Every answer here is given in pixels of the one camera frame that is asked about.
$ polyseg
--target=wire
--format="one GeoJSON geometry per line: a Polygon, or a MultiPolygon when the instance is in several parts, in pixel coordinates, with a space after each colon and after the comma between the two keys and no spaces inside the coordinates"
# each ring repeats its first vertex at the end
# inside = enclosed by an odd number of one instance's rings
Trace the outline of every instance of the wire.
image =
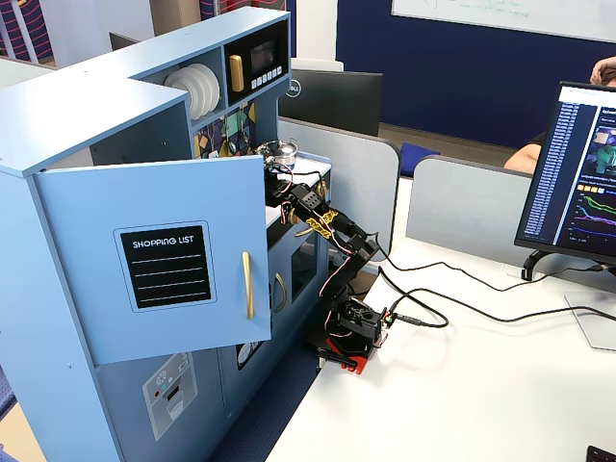
{"type": "Polygon", "coordinates": [[[346,265],[348,263],[348,261],[350,260],[350,257],[347,257],[345,262],[342,263],[338,269],[336,269],[334,272],[331,273],[331,276],[329,276],[327,278],[327,280],[325,281],[325,283],[323,284],[323,287],[321,287],[321,290],[319,291],[319,297],[323,296],[323,290],[325,289],[325,287],[327,287],[327,284],[329,284],[329,281],[331,281],[332,277],[334,277],[336,274],[338,274],[338,271],[340,271],[344,265],[346,265]]]}
{"type": "Polygon", "coordinates": [[[284,193],[286,193],[286,192],[287,192],[287,191],[291,188],[291,186],[293,185],[293,171],[292,171],[290,168],[288,168],[287,166],[285,166],[284,164],[278,164],[277,162],[274,162],[274,163],[273,163],[273,165],[274,165],[274,166],[277,166],[277,167],[278,167],[278,169],[280,169],[281,167],[284,167],[284,168],[287,170],[287,173],[289,173],[289,174],[291,175],[291,181],[290,181],[290,182],[289,182],[289,184],[287,185],[287,188],[285,188],[285,191],[283,191],[283,192],[282,192],[282,193],[284,194],[284,193]]]}
{"type": "Polygon", "coordinates": [[[348,250],[346,247],[343,247],[338,240],[336,239],[336,233],[334,232],[333,229],[331,229],[331,227],[329,226],[329,224],[325,221],[325,218],[323,218],[321,215],[319,215],[317,212],[315,212],[314,210],[312,211],[313,214],[315,214],[317,217],[319,217],[319,221],[321,222],[321,224],[323,226],[325,226],[325,228],[327,228],[327,231],[329,231],[331,233],[331,239],[334,242],[334,244],[336,246],[338,246],[338,248],[340,250],[342,250],[346,255],[352,255],[353,252],[348,250]]]}
{"type": "Polygon", "coordinates": [[[350,290],[350,294],[354,296],[366,295],[370,291],[370,289],[368,289],[367,291],[364,291],[364,292],[355,292],[355,289],[353,289],[353,286],[350,285],[350,282],[346,283],[346,286],[350,290]]]}
{"type": "Polygon", "coordinates": [[[343,337],[348,337],[350,334],[352,334],[352,331],[348,331],[347,334],[345,335],[340,335],[340,334],[332,334],[327,330],[327,323],[329,322],[329,318],[331,317],[331,310],[329,311],[329,313],[327,314],[327,319],[325,320],[325,324],[323,325],[323,329],[325,329],[325,333],[327,335],[330,335],[332,337],[339,337],[339,338],[343,338],[343,337]]]}
{"type": "MultiPolygon", "coordinates": [[[[297,175],[297,176],[318,175],[318,176],[319,176],[319,184],[321,184],[321,183],[323,182],[323,177],[322,177],[322,175],[321,175],[321,172],[320,172],[320,171],[317,171],[317,170],[314,170],[314,171],[307,171],[307,172],[305,172],[305,173],[297,173],[297,172],[296,172],[296,173],[295,173],[295,175],[297,175]]],[[[318,197],[319,199],[322,199],[321,195],[319,194],[319,188],[317,188],[317,189],[315,190],[315,194],[317,195],[317,197],[318,197]]]]}
{"type": "Polygon", "coordinates": [[[600,316],[602,318],[606,318],[606,319],[608,319],[610,321],[616,321],[616,317],[614,317],[612,315],[608,315],[607,313],[604,313],[603,311],[599,311],[599,310],[597,310],[595,308],[591,308],[589,306],[573,306],[573,307],[567,307],[567,308],[557,308],[557,309],[554,309],[554,310],[547,310],[547,311],[539,311],[539,312],[536,312],[536,313],[529,313],[527,315],[522,315],[522,316],[519,316],[517,318],[503,319],[503,318],[498,318],[496,316],[492,316],[492,315],[490,315],[490,314],[488,314],[488,313],[486,313],[484,311],[479,310],[478,308],[475,308],[472,305],[469,305],[468,303],[465,303],[465,302],[460,301],[460,300],[458,300],[456,298],[453,298],[452,296],[440,294],[440,293],[432,291],[430,289],[425,289],[425,288],[412,289],[412,290],[410,290],[408,292],[403,293],[402,290],[396,284],[394,284],[392,282],[392,280],[387,276],[387,274],[385,273],[385,271],[383,269],[379,268],[379,274],[382,274],[383,277],[385,278],[385,280],[392,287],[394,287],[399,293],[402,294],[402,296],[392,304],[392,306],[391,306],[391,308],[389,310],[390,313],[392,314],[392,316],[394,316],[395,319],[400,319],[401,321],[409,322],[411,324],[419,325],[421,327],[437,327],[438,326],[438,328],[442,328],[442,327],[446,327],[449,324],[449,320],[444,315],[439,313],[438,311],[434,310],[431,307],[428,307],[425,303],[423,303],[423,302],[417,300],[416,298],[414,298],[413,296],[411,296],[411,294],[414,294],[414,293],[417,293],[417,292],[425,292],[425,293],[428,293],[428,294],[433,294],[433,295],[439,296],[440,298],[444,298],[445,300],[457,303],[460,306],[463,306],[465,308],[468,308],[469,310],[475,311],[476,313],[479,313],[481,316],[484,316],[484,317],[488,318],[489,320],[496,321],[496,322],[503,322],[503,323],[518,322],[518,321],[522,321],[522,320],[527,320],[529,318],[535,318],[535,317],[538,317],[538,316],[553,315],[553,314],[556,314],[556,313],[564,313],[564,312],[567,312],[567,311],[576,311],[576,310],[588,310],[588,311],[590,311],[590,312],[592,312],[592,313],[594,313],[597,316],[600,316]],[[423,321],[417,320],[415,318],[403,317],[403,316],[394,314],[394,311],[396,310],[396,307],[398,306],[398,304],[401,301],[403,301],[406,297],[412,299],[416,303],[419,303],[423,308],[427,309],[428,311],[437,314],[438,316],[440,316],[441,318],[446,320],[447,323],[445,325],[442,325],[442,324],[436,324],[436,325],[435,324],[429,324],[427,322],[423,322],[423,321]]]}
{"type": "Polygon", "coordinates": [[[449,325],[449,319],[447,316],[445,316],[443,313],[440,313],[439,311],[435,310],[434,308],[432,308],[431,306],[426,305],[425,303],[423,303],[421,300],[411,296],[412,292],[414,291],[409,291],[409,292],[405,292],[403,291],[400,287],[398,287],[396,285],[396,283],[394,281],[392,281],[389,276],[385,273],[385,271],[383,270],[383,268],[379,267],[378,269],[378,274],[382,275],[383,278],[385,279],[385,281],[387,281],[387,283],[392,286],[394,289],[396,289],[400,294],[402,294],[402,296],[396,300],[392,306],[389,309],[389,313],[393,316],[394,315],[394,311],[396,310],[396,307],[398,306],[398,304],[403,301],[405,298],[408,298],[412,301],[414,301],[415,303],[417,303],[418,305],[420,305],[422,308],[424,308],[425,310],[429,311],[430,313],[436,315],[437,317],[441,318],[443,320],[442,323],[440,324],[431,324],[429,322],[423,322],[421,320],[417,320],[415,318],[409,318],[406,316],[402,316],[402,315],[395,315],[396,319],[399,319],[401,321],[404,322],[409,322],[415,325],[419,325],[421,327],[431,327],[433,329],[443,329],[445,327],[447,327],[449,325]]]}
{"type": "Polygon", "coordinates": [[[285,216],[287,215],[287,212],[285,211],[285,205],[291,206],[291,202],[285,200],[282,204],[280,204],[280,221],[282,222],[282,224],[287,224],[287,219],[285,218],[285,216]]]}
{"type": "Polygon", "coordinates": [[[378,245],[379,250],[383,253],[383,255],[385,256],[385,259],[392,265],[392,267],[394,267],[396,270],[398,271],[419,271],[419,270],[427,270],[428,268],[433,268],[433,267],[438,267],[439,265],[443,265],[445,268],[452,270],[452,271],[459,271],[462,274],[464,274],[467,277],[470,277],[471,279],[473,279],[474,281],[483,284],[484,286],[492,289],[493,291],[496,292],[508,292],[512,289],[516,289],[518,287],[522,287],[522,286],[527,286],[529,284],[536,284],[537,282],[541,282],[544,279],[550,277],[550,276],[556,276],[558,274],[561,274],[565,271],[577,271],[577,272],[588,272],[588,271],[593,271],[593,272],[600,272],[603,270],[606,270],[608,267],[603,266],[603,265],[594,265],[592,267],[589,268],[565,268],[565,269],[561,269],[559,271],[555,271],[555,272],[550,272],[548,274],[544,274],[543,276],[541,276],[538,279],[535,279],[534,281],[525,281],[525,282],[520,282],[518,284],[514,284],[513,286],[509,286],[509,287],[505,287],[504,289],[500,289],[498,287],[494,287],[493,285],[479,279],[476,276],[473,276],[472,274],[470,274],[469,272],[467,272],[465,269],[461,269],[461,268],[456,268],[453,267],[445,262],[436,262],[436,263],[430,263],[429,265],[424,265],[422,267],[416,267],[416,268],[400,268],[398,265],[396,265],[394,263],[394,261],[390,258],[389,254],[387,252],[385,252],[385,250],[383,249],[383,247],[381,247],[381,244],[378,243],[378,233],[376,235],[376,245],[378,245]]]}

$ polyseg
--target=robotic arm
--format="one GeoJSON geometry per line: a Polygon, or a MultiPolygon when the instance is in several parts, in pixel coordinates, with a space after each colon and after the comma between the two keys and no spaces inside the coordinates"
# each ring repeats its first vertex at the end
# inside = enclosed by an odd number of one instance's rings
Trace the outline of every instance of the robotic arm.
{"type": "Polygon", "coordinates": [[[325,322],[327,342],[333,351],[320,350],[320,356],[361,373],[372,349],[382,342],[382,327],[390,324],[386,320],[386,309],[376,313],[352,296],[347,284],[376,254],[378,245],[355,222],[331,208],[307,185],[278,179],[278,173],[285,173],[285,169],[286,166],[276,164],[273,158],[266,159],[266,205],[280,206],[283,220],[304,221],[346,256],[345,262],[321,288],[320,297],[329,308],[325,322]]]}

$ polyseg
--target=monitor screen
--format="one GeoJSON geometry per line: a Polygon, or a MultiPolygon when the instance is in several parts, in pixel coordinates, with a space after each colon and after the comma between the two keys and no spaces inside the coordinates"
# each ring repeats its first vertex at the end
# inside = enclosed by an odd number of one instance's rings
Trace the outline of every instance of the monitor screen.
{"type": "Polygon", "coordinates": [[[294,70],[291,89],[278,100],[283,117],[378,136],[383,74],[294,70]]]}
{"type": "Polygon", "coordinates": [[[616,263],[616,91],[561,84],[516,245],[616,263]]]}

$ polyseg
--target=shelf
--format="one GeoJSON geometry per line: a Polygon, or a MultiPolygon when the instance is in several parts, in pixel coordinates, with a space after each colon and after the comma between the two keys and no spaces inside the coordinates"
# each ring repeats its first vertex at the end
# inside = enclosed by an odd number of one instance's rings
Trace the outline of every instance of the shelf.
{"type": "Polygon", "coordinates": [[[276,80],[275,82],[271,82],[270,84],[267,84],[263,88],[251,93],[246,98],[241,99],[237,103],[229,106],[227,109],[221,108],[220,104],[218,104],[218,107],[211,113],[208,113],[204,115],[203,117],[200,117],[197,120],[191,120],[191,124],[193,128],[192,132],[194,133],[197,130],[200,130],[201,128],[205,127],[206,125],[211,124],[212,122],[214,122],[216,119],[220,117],[224,117],[227,114],[231,114],[236,109],[240,108],[244,103],[247,103],[248,101],[252,101],[253,99],[261,96],[263,93],[265,93],[268,90],[271,90],[277,86],[282,86],[282,85],[285,85],[288,87],[289,81],[290,81],[289,74],[286,74],[282,77],[282,79],[279,79],[279,80],[276,80]]]}
{"type": "Polygon", "coordinates": [[[198,118],[197,120],[191,120],[191,126],[193,128],[192,132],[194,133],[197,130],[202,129],[206,125],[210,125],[212,122],[223,117],[227,113],[228,111],[225,111],[224,108],[221,108],[221,109],[216,108],[210,113],[198,118]]]}

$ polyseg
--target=white plate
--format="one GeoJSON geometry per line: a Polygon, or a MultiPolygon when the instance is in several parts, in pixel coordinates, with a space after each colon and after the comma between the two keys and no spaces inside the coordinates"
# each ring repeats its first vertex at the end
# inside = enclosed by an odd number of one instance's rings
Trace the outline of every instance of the white plate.
{"type": "Polygon", "coordinates": [[[212,104],[212,92],[209,88],[204,88],[201,72],[193,67],[184,67],[181,70],[184,71],[183,75],[186,79],[191,81],[196,86],[199,97],[199,109],[201,110],[199,116],[205,116],[210,108],[210,105],[212,104]]]}
{"type": "Polygon", "coordinates": [[[202,116],[205,116],[210,112],[210,106],[212,106],[212,88],[210,87],[210,82],[196,67],[192,67],[192,64],[186,67],[186,69],[194,75],[196,78],[197,84],[199,85],[199,89],[205,95],[205,107],[203,108],[202,116]]]}
{"type": "Polygon", "coordinates": [[[218,101],[220,100],[220,84],[218,83],[216,74],[205,64],[195,63],[189,65],[189,67],[193,67],[199,72],[201,72],[210,84],[210,88],[212,90],[212,103],[210,104],[210,109],[208,110],[208,112],[213,111],[218,105],[218,101]]]}
{"type": "Polygon", "coordinates": [[[196,79],[187,75],[186,68],[176,70],[170,74],[165,79],[165,87],[187,91],[191,99],[191,119],[197,120],[201,117],[204,103],[203,97],[201,96],[201,87],[197,84],[196,79]]]}

